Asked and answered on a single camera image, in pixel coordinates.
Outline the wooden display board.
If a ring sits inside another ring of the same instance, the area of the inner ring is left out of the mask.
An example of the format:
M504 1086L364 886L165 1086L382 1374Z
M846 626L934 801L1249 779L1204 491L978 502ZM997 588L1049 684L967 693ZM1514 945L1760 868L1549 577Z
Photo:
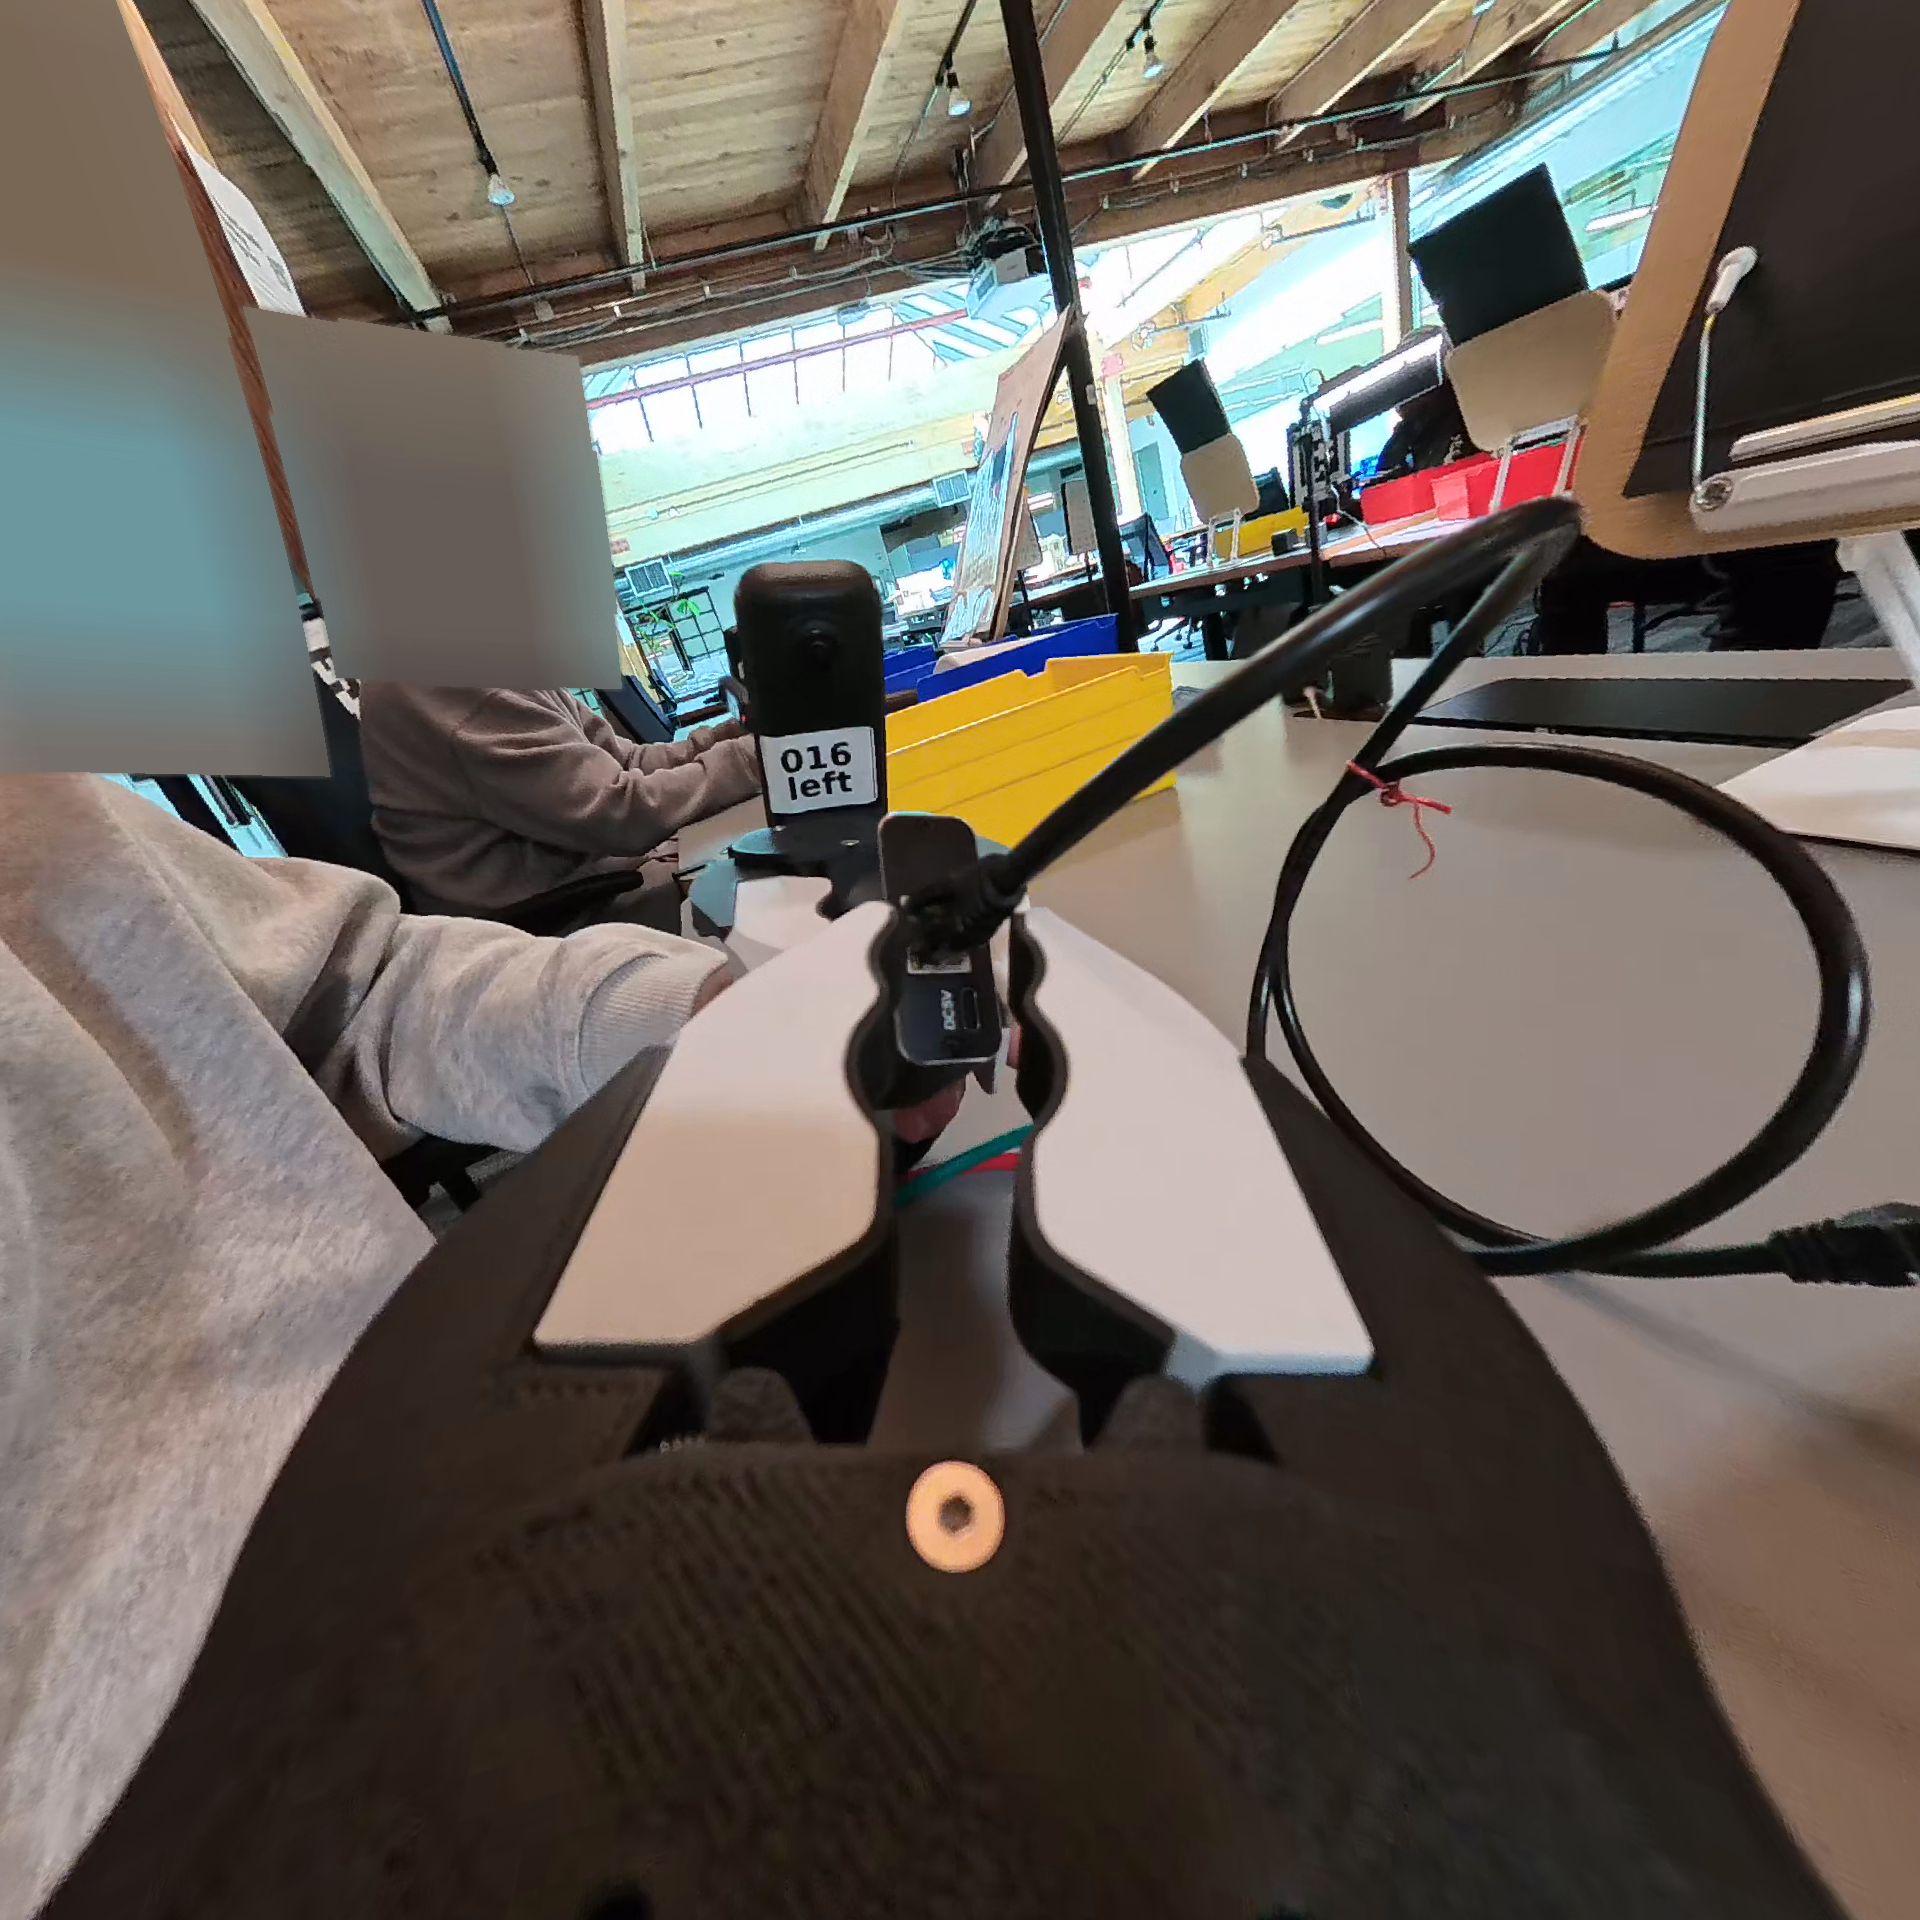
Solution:
M967 526L940 636L941 654L1004 636L1025 522L1025 469L1074 339L1077 315L1055 315L998 377L967 497Z

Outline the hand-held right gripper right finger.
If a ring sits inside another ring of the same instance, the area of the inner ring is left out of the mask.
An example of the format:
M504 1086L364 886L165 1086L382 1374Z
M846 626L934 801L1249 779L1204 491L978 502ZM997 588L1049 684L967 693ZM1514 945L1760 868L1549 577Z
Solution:
M1134 1380L1364 1377L1376 1344L1237 1046L1055 913L1010 932L1007 1306L1092 1442Z

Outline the red twist tie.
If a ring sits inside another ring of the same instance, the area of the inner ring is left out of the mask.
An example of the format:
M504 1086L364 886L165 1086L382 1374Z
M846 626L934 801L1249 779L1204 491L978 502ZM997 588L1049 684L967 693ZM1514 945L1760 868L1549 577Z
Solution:
M1401 779L1382 777L1381 773L1368 771L1366 765L1357 763L1356 758L1345 762L1343 773L1350 779L1362 782L1362 787L1370 792L1370 795L1376 797L1376 802L1382 810L1406 811L1408 824L1409 824L1409 827L1413 827L1413 833L1420 842L1420 849L1424 851L1424 860L1420 862L1420 867L1415 867L1408 873L1408 880L1425 878L1432 872L1434 854L1438 854L1438 849L1434 849L1434 842L1432 842L1432 829L1431 829L1431 819L1441 819L1441 821L1449 819L1450 811L1453 811L1450 804L1441 802L1441 801L1432 801L1428 795L1413 793L1413 792L1406 788L1406 784Z

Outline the red plastic bin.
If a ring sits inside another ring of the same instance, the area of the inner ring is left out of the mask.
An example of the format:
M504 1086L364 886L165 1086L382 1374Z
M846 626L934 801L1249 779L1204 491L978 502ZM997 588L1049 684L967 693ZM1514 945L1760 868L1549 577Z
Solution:
M1357 493L1359 522L1368 528L1415 518L1474 522L1506 508L1570 489L1580 436L1549 438L1504 453L1471 458L1381 477Z

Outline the person's left forearm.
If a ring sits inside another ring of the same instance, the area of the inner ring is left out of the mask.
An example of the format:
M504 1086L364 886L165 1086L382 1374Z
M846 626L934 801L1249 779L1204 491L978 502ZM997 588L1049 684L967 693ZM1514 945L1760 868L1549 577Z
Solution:
M656 1066L733 980L717 948L638 924L444 924L408 953L423 961L382 1006L367 1088L397 1128L519 1155Z

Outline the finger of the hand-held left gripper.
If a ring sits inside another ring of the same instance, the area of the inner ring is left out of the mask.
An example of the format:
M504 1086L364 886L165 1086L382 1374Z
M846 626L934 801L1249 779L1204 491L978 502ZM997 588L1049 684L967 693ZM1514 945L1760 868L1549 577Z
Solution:
M744 878L735 886L724 934L727 971L750 979L857 979L871 971L884 930L884 896L872 886L842 894L824 875Z

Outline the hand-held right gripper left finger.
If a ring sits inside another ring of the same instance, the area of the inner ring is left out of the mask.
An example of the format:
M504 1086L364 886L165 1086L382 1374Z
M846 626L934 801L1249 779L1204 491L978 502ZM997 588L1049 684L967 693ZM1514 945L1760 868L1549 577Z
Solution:
M689 1019L535 1323L538 1355L653 1365L701 1411L760 1369L816 1437L871 1435L897 1337L894 1142L857 1070L894 924L857 905Z

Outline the yellow plastic bin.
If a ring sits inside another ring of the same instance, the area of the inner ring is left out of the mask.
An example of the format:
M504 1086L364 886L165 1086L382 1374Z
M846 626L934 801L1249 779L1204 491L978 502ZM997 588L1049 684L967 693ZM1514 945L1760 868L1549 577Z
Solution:
M1053 658L949 690L889 714L887 810L943 814L1007 849L1170 715L1161 654Z

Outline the blue plastic bin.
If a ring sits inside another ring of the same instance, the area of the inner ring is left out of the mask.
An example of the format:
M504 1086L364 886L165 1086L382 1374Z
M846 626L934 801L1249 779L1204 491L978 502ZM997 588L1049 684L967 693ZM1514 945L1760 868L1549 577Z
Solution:
M922 705L1006 675L1037 675L1055 658L1117 654L1114 616L1088 616L997 643L943 649L918 643L890 652L882 662L887 710Z

